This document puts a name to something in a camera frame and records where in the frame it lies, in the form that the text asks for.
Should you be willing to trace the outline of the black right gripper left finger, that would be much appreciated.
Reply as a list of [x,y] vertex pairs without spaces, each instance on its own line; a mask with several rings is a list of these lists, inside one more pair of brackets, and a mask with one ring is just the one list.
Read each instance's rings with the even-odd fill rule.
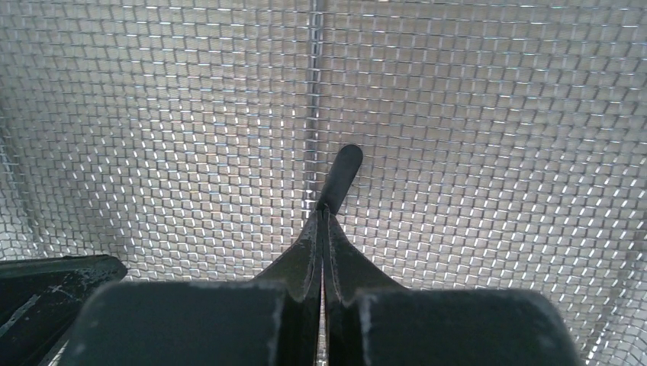
[[321,215],[248,281],[124,281],[82,308],[65,365],[313,365]]

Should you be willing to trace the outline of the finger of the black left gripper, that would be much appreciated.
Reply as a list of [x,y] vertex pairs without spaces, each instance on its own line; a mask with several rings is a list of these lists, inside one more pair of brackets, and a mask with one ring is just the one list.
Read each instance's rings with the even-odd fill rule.
[[3,261],[1,363],[48,365],[87,299],[126,274],[110,255]]

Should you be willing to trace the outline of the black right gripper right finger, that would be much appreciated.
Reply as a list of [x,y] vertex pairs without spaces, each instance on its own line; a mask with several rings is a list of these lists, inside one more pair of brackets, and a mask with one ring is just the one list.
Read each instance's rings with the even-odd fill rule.
[[521,289],[411,290],[321,211],[331,365],[580,365],[557,309]]

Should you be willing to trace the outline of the metal surgical instrument tray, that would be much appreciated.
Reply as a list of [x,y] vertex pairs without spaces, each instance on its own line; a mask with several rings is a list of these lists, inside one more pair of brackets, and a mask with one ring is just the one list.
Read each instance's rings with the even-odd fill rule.
[[646,363],[644,1],[3,1],[1,257],[251,278],[338,150],[413,288],[517,287]]

